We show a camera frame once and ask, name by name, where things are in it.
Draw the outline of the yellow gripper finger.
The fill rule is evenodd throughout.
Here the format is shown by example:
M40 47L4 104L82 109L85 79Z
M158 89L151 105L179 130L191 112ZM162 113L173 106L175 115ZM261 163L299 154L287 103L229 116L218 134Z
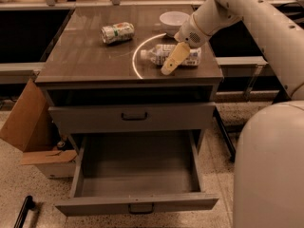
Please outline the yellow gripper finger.
M171 74L190 54L190 47L185 42L179 42L170 52L163 63L161 73L163 75Z

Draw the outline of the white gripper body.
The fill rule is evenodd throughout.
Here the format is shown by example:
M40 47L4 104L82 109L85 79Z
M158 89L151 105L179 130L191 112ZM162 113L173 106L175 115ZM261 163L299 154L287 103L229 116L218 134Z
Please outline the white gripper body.
M177 42L184 42L188 44L190 48L200 48L210 38L210 35L206 34L201 28L199 28L194 14L188 17L188 19L180 26L179 31L174 35L174 39Z

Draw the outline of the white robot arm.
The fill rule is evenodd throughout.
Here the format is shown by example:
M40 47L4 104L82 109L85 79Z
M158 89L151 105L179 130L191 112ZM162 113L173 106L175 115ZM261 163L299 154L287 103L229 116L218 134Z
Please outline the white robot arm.
M205 0L180 27L161 71L170 74L237 21L290 99L258 111L239 135L233 228L304 228L304 29L266 0Z

